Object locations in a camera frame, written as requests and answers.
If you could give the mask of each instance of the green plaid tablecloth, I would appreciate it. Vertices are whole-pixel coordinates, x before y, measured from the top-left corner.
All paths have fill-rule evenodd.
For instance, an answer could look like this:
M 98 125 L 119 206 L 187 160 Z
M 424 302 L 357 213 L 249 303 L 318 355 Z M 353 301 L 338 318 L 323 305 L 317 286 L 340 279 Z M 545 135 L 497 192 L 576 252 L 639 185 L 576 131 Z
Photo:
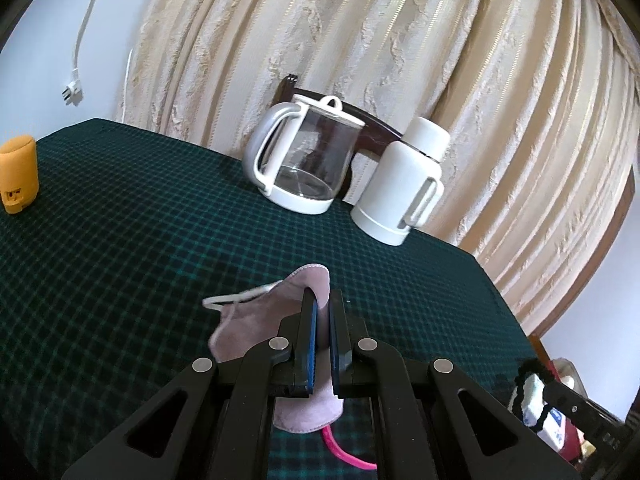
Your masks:
M 413 232 L 369 238 L 263 198 L 237 160 L 91 120 L 38 142 L 40 194 L 0 212 L 0 413 L 44 478 L 66 468 L 178 371 L 208 355 L 219 314 L 202 298 L 317 262 L 350 314 L 405 357 L 444 355 L 505 402 L 532 347 L 469 254 Z M 342 446 L 373 460 L 369 411 L 348 401 Z M 375 478 L 319 433 L 274 430 L 270 479 Z

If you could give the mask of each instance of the patterned curtain fabric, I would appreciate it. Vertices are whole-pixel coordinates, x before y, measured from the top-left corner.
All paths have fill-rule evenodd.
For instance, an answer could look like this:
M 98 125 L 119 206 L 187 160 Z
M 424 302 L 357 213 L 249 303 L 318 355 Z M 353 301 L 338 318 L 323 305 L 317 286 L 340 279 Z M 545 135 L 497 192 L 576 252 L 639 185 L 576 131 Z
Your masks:
M 424 230 L 474 254 L 529 333 L 622 193 L 639 60 L 609 0 L 151 0 L 125 120 L 240 157 L 288 73 L 401 132 L 431 118 L 452 142 Z M 356 157 L 348 202 L 375 165 Z

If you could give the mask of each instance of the chair backrest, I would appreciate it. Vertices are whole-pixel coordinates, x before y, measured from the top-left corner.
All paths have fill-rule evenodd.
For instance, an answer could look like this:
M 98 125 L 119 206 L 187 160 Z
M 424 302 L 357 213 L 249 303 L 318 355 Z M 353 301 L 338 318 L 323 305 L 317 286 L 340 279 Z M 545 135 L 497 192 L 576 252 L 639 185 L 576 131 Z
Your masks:
M 276 95 L 273 99 L 273 104 L 289 102 L 291 101 L 293 94 L 300 94 L 306 97 L 311 97 L 316 101 L 324 97 L 318 92 L 296 88 L 297 82 L 297 75 L 289 74 L 288 76 L 286 76 L 286 78 L 284 78 L 278 86 L 278 91 L 276 92 Z M 390 145 L 395 140 L 401 139 L 402 137 L 402 135 L 397 130 L 393 129 L 391 126 L 384 123 L 379 118 L 374 117 L 361 108 L 343 102 L 342 110 L 354 117 L 359 118 L 364 122 L 364 127 L 360 131 L 358 140 L 356 140 L 356 144 L 353 150 L 354 155 L 357 152 L 367 151 L 373 153 L 374 155 L 382 156 L 382 153 L 385 151 L 388 145 Z M 349 164 L 347 175 L 337 195 L 338 198 L 344 198 L 347 194 L 351 186 L 352 176 L 351 164 Z

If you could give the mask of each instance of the silver screw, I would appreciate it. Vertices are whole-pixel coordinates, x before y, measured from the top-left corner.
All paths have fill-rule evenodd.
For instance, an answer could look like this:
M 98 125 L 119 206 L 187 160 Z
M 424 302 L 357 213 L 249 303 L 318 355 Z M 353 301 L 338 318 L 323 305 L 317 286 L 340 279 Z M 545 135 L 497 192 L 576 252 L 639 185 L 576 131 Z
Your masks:
M 448 359 L 436 359 L 433 363 L 433 367 L 441 374 L 448 374 L 453 370 L 453 363 Z
M 289 340 L 286 337 L 277 336 L 269 341 L 269 346 L 274 350 L 284 350 L 289 346 Z
M 364 337 L 360 341 L 358 341 L 358 348 L 360 350 L 369 352 L 371 350 L 375 350 L 376 348 L 378 348 L 378 343 L 376 342 L 375 339 L 372 339 L 370 337 Z
M 212 366 L 213 362 L 211 361 L 211 359 L 207 357 L 200 357 L 193 362 L 191 368 L 193 368 L 193 371 L 201 374 L 203 372 L 208 372 L 209 370 L 211 370 Z

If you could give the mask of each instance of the tablecloth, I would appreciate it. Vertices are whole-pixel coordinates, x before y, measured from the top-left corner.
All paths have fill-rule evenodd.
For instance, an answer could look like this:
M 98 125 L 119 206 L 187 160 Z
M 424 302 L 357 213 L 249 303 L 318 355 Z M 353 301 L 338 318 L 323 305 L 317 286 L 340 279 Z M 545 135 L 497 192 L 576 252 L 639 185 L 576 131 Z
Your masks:
M 506 402 L 527 338 L 475 259 L 412 232 L 378 243 L 335 202 L 286 211 L 238 160 L 119 123 L 91 120 L 37 143 L 40 193 L 0 213 L 0 410 L 44 478 L 60 478 L 198 356 L 219 314 L 207 296 L 317 262 L 348 313 L 405 357 L 448 356 Z M 334 424 L 373 460 L 367 404 Z M 269 478 L 375 478 L 333 457 L 319 433 L 274 430 Z

